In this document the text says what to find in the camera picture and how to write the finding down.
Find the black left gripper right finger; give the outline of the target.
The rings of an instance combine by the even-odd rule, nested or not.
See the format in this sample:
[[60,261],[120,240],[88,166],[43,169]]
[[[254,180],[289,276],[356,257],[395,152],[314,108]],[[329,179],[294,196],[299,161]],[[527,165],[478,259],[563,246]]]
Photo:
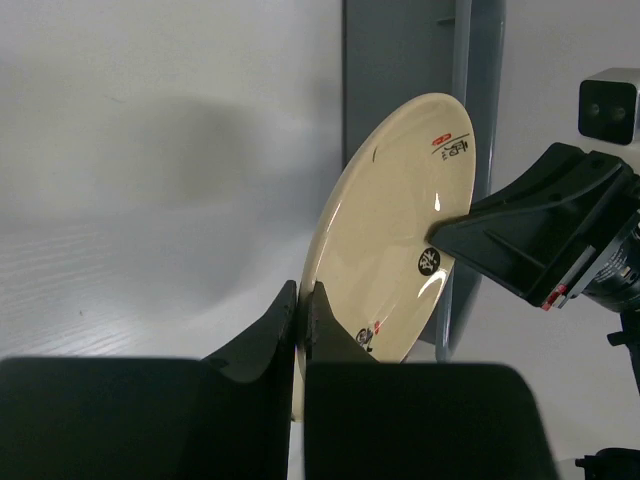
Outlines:
[[555,479],[533,392],[494,363],[381,363],[307,299],[307,479]]

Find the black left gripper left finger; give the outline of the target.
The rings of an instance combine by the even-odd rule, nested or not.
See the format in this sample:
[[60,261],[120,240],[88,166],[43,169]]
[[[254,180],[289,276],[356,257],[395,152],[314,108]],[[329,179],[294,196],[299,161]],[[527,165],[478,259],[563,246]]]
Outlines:
[[296,300],[202,359],[4,359],[2,477],[285,478]]

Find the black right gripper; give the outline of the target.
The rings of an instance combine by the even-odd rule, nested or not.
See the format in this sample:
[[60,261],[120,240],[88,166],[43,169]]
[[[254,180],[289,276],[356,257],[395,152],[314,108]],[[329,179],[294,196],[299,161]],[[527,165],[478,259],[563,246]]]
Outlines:
[[639,176],[617,156],[554,143],[428,241],[544,310],[580,295],[639,308]]

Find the beige dish with flowers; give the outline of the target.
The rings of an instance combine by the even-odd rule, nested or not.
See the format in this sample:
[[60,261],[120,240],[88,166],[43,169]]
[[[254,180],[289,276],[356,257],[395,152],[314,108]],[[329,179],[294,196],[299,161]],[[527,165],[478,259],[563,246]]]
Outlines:
[[451,100],[401,108],[348,162],[318,221],[299,286],[317,282],[336,320],[378,361],[400,362],[426,326],[453,269],[427,241],[468,213],[475,138]]

